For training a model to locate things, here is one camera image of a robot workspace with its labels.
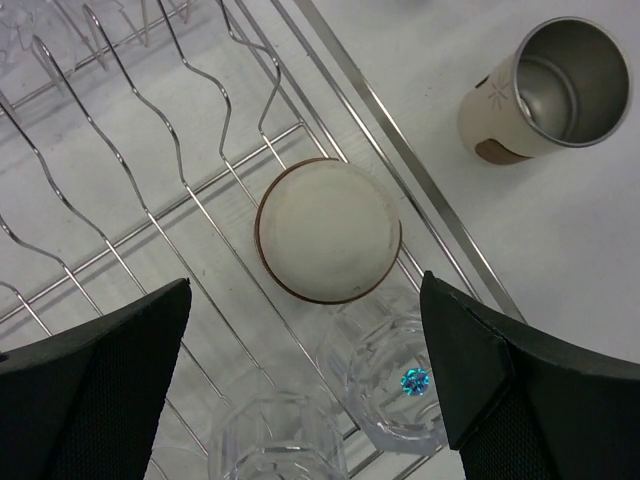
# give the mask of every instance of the metal dish rack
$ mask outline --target metal dish rack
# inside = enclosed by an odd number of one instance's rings
[[[405,241],[381,295],[417,292],[428,268],[519,316],[311,2],[151,3],[115,19],[84,8],[87,24],[72,26],[89,55],[75,72],[35,38],[31,91],[0,95],[0,350],[188,276],[192,315],[156,443],[206,454],[212,405],[233,402],[224,385],[273,361],[313,365],[337,308],[281,291],[251,235],[269,183],[318,156],[369,170],[396,197]],[[116,21],[133,31],[112,37]],[[375,450],[342,417],[351,477],[402,480],[427,462]]]

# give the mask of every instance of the snowflake design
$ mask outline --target snowflake design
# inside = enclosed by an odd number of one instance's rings
[[[498,75],[498,79],[495,82],[491,82],[491,88],[493,92],[489,94],[487,97],[491,100],[491,109],[495,110],[496,107],[498,110],[502,110],[502,102],[509,99],[505,90],[509,86],[509,75],[506,72],[502,72]]]

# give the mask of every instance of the upside-down cup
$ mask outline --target upside-down cup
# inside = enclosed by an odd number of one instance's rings
[[[469,151],[500,165],[589,147],[621,125],[631,85],[611,35],[589,20],[555,18],[465,96],[458,130]]]

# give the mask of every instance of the wire rack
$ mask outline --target wire rack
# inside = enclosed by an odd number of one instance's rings
[[[0,350],[189,277],[192,314],[156,444],[206,454],[214,405],[235,401],[225,385],[242,372],[282,361],[317,371],[335,308],[281,291],[251,232],[278,173],[320,156],[370,171],[397,200],[404,243],[375,295],[401,287],[417,301],[430,269],[517,313],[486,262],[478,271],[470,237],[440,233],[450,222],[296,5],[141,0],[108,19],[84,5],[84,24],[54,4],[88,56],[65,74],[34,37],[33,68],[0,92]],[[348,413],[340,421],[351,477],[402,480],[428,460],[377,451]]]

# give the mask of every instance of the black object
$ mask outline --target black object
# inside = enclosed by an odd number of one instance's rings
[[[144,478],[190,305],[178,280],[5,352],[0,479]]]
[[[467,480],[640,478],[640,365],[495,312],[431,272],[420,307]]]

